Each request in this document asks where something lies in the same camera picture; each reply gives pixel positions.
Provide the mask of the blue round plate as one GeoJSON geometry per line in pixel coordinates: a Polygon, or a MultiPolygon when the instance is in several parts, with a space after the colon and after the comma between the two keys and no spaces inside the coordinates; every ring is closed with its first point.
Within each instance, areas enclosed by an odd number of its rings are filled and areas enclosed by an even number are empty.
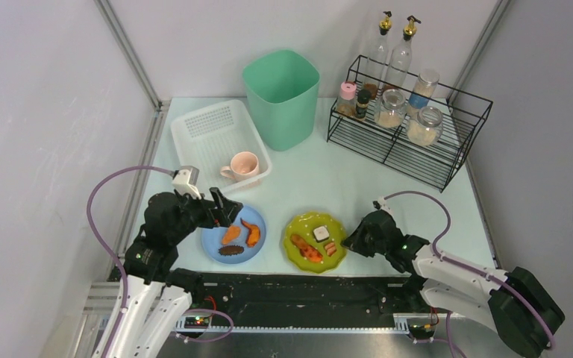
{"type": "Polygon", "coordinates": [[[202,229],[201,230],[201,243],[204,249],[204,252],[219,263],[224,263],[228,265],[233,264],[240,264],[244,263],[254,256],[256,256],[262,249],[263,244],[266,239],[266,223],[261,216],[261,214],[250,206],[244,206],[243,209],[240,211],[239,215],[237,216],[234,225],[241,227],[242,232],[240,236],[231,242],[229,245],[241,245],[245,248],[245,251],[242,254],[224,257],[218,253],[218,250],[224,246],[221,244],[221,240],[225,231],[228,227],[218,227],[213,229],[202,229]],[[242,225],[241,220],[244,219],[247,222],[252,224],[256,224],[260,227],[261,230],[261,239],[260,241],[253,247],[248,248],[245,240],[248,235],[248,230],[242,225]]]}

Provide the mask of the green scalloped plate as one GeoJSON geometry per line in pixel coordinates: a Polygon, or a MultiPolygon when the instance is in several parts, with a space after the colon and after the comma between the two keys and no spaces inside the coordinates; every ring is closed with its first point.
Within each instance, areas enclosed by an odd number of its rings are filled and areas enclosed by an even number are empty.
{"type": "Polygon", "coordinates": [[[345,259],[347,250],[342,247],[342,241],[346,237],[345,228],[339,219],[334,218],[329,213],[309,211],[294,216],[291,222],[286,225],[282,243],[288,260],[300,271],[322,274],[338,268],[345,259]],[[327,241],[317,243],[313,238],[313,229],[322,225],[328,227],[331,237],[327,241]],[[321,263],[312,263],[304,258],[289,240],[293,234],[298,234],[314,246],[322,254],[323,261],[321,263]],[[324,246],[329,242],[335,242],[337,247],[337,252],[332,257],[325,255],[324,246]]]}

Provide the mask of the pink ceramic mug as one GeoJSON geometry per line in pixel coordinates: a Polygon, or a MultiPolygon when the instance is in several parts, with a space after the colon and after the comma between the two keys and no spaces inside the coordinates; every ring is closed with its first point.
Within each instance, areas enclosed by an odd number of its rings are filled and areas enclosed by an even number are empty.
{"type": "Polygon", "coordinates": [[[219,174],[227,179],[240,182],[260,173],[260,162],[256,154],[242,151],[235,154],[228,166],[223,166],[219,174]]]}

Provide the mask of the white plastic perforated basket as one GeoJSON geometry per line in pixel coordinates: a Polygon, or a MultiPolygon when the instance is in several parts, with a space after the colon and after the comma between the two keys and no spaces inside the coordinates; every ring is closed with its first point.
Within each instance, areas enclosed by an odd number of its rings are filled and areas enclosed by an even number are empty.
{"type": "Polygon", "coordinates": [[[213,186],[224,194],[246,189],[259,184],[272,171],[269,153],[246,105],[238,99],[179,116],[172,120],[170,131],[180,164],[199,170],[196,186],[201,191],[213,186]],[[258,158],[259,173],[240,181],[221,175],[221,168],[244,151],[258,158]]]}

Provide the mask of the glass jar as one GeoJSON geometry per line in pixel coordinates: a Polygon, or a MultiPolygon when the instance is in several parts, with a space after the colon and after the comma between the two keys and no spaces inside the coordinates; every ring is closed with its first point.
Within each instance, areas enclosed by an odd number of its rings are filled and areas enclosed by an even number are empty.
{"type": "Polygon", "coordinates": [[[382,128],[396,128],[402,124],[407,113],[407,100],[404,94],[396,88],[382,92],[377,110],[375,123],[382,128]]]}
{"type": "Polygon", "coordinates": [[[425,106],[409,120],[407,137],[420,146],[434,145],[443,132],[442,112],[432,106],[425,106]]]}

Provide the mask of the pink-lid spice shaker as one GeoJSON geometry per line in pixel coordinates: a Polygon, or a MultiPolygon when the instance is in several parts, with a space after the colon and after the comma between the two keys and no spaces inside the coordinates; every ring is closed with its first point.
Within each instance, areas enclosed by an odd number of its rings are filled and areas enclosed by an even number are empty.
{"type": "Polygon", "coordinates": [[[357,86],[354,82],[344,81],[340,84],[336,109],[341,116],[354,117],[357,86]]]}

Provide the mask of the small black-lid spice jar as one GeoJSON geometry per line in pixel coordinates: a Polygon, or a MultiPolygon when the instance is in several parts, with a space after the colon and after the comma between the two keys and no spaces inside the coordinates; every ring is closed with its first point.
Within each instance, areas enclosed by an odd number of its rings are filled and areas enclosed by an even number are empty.
{"type": "Polygon", "coordinates": [[[361,89],[357,93],[354,118],[363,121],[366,117],[372,94],[368,89],[361,89]]]}

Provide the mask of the green plastic waste bin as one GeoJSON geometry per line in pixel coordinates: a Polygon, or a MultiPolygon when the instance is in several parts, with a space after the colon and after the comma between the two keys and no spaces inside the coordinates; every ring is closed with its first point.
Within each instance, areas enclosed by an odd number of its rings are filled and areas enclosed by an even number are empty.
{"type": "Polygon", "coordinates": [[[242,71],[252,120],[274,151],[286,151],[313,132],[321,76],[299,53],[281,49],[242,71]]]}

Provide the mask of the clear bottle blue label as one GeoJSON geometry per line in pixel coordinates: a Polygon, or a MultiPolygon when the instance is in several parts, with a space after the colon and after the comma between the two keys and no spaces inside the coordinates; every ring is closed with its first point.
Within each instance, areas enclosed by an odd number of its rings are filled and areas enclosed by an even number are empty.
{"type": "Polygon", "coordinates": [[[414,117],[430,101],[440,80],[435,69],[423,69],[418,74],[412,93],[408,99],[407,115],[414,117]]]}

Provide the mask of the glass oil bottle gold spout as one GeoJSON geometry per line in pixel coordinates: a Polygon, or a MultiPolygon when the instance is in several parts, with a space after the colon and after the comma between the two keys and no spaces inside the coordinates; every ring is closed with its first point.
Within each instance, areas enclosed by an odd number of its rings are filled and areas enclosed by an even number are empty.
{"type": "Polygon", "coordinates": [[[390,10],[383,12],[384,17],[378,24],[377,36],[367,47],[366,65],[361,72],[363,73],[363,88],[369,91],[370,100],[374,101],[378,95],[378,89],[385,70],[385,63],[389,54],[389,45],[387,34],[392,27],[392,12],[390,10]]]}

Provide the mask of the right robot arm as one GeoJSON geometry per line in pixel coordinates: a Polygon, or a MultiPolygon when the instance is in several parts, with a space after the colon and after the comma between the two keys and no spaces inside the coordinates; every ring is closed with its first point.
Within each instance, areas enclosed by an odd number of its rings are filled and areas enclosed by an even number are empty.
{"type": "Polygon", "coordinates": [[[481,268],[442,252],[431,242],[404,234],[384,210],[366,215],[342,246],[364,257],[383,256],[398,272],[408,273],[417,295],[430,307],[443,308],[494,331],[521,357],[539,357],[565,313],[527,269],[481,268]]]}

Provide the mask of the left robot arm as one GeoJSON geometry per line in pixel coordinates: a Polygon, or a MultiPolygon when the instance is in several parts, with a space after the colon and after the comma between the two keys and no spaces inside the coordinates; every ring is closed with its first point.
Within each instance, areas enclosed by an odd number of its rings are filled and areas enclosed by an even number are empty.
{"type": "Polygon", "coordinates": [[[94,357],[155,357],[176,322],[204,296],[203,277],[173,269],[178,244],[198,228],[230,227],[243,208],[219,189],[203,195],[153,195],[145,222],[119,266],[120,287],[94,357]]]}

